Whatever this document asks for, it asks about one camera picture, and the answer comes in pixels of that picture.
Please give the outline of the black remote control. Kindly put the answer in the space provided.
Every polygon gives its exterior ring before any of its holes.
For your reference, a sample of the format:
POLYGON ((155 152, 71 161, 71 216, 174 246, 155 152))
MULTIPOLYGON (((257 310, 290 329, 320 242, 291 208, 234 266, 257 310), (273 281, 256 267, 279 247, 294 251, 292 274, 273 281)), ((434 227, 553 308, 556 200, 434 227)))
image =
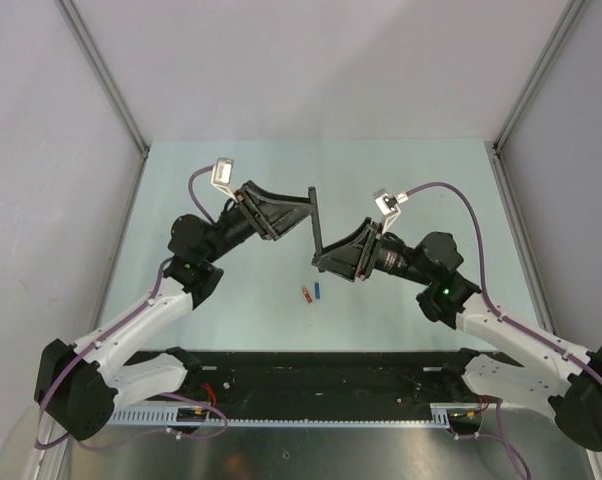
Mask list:
POLYGON ((319 273, 324 273, 325 269, 320 265, 320 256, 323 253, 322 243, 322 231, 320 224, 319 208, 317 192, 314 186, 308 188, 308 197, 312 204, 311 223, 312 223, 312 235, 314 241, 314 256, 312 259, 312 265, 315 266, 319 273))

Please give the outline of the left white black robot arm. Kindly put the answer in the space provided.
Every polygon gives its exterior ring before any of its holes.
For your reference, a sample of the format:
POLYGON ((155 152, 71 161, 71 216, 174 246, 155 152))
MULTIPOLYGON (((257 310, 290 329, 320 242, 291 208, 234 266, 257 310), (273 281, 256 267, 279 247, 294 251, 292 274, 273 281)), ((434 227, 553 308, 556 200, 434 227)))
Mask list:
POLYGON ((110 323, 42 351, 34 400, 65 438, 87 440, 116 412, 155 396, 188 400, 202 387, 200 364, 179 347, 136 365, 129 359, 155 334, 206 301, 224 274, 216 261, 257 235, 276 241, 316 211, 304 197, 268 192, 254 182, 231 194, 214 222, 185 214, 171 226, 168 250, 152 288, 110 323))

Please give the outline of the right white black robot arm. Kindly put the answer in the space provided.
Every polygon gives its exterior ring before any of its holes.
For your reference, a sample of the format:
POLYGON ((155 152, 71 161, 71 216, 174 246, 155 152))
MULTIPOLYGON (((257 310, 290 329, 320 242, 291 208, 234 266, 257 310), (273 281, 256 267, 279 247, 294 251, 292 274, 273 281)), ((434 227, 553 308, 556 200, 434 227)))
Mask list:
POLYGON ((343 279, 365 280, 375 270, 423 285, 416 297, 425 317, 478 338, 510 358, 491 360, 461 350, 442 376, 454 401, 472 394, 499 397, 540 413, 577 445, 602 451, 602 347, 591 351, 538 326, 526 326, 487 290, 467 280, 453 237, 428 234, 416 247, 385 233, 371 218, 349 236, 322 243, 320 222, 312 221, 314 266, 343 279))

